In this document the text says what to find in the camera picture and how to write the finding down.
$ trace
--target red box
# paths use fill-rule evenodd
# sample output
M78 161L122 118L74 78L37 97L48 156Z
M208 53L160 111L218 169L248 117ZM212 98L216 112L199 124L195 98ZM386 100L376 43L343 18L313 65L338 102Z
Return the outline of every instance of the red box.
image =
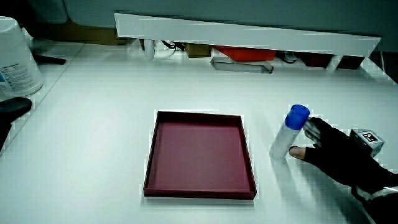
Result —
M213 46L214 49L227 55L237 62L258 62L273 60L276 50L249 49L243 47Z
M256 193L240 116L157 113L145 196L252 200Z

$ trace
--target blue bottle cap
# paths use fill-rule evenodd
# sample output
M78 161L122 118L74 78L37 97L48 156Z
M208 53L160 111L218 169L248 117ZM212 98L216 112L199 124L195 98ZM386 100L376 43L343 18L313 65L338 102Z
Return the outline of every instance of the blue bottle cap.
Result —
M285 118L285 124L290 129L300 130L303 128L308 116L310 116L308 108L303 105L293 105Z

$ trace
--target maroon tray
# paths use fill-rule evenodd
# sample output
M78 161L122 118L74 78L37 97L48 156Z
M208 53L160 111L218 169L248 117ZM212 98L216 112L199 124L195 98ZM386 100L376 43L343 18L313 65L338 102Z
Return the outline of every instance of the maroon tray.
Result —
M157 113L145 196L253 199L240 116Z

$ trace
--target gloved hand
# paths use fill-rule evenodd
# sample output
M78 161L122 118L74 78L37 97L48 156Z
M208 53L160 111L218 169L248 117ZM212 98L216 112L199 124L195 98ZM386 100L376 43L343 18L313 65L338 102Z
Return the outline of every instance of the gloved hand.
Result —
M314 141L315 148L292 146L291 156L317 166L341 184L358 186L370 194L396 184L390 183L393 173L382 168L354 140L322 119L309 118L303 129Z

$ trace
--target label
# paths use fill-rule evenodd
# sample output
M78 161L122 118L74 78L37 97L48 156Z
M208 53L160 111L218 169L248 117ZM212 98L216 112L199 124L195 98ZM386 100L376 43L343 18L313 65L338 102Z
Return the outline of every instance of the label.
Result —
M372 131L359 133L359 136L362 140L370 145L382 142Z
M0 67L0 77L0 82L7 81L13 91L23 90L35 84L26 65L20 63Z

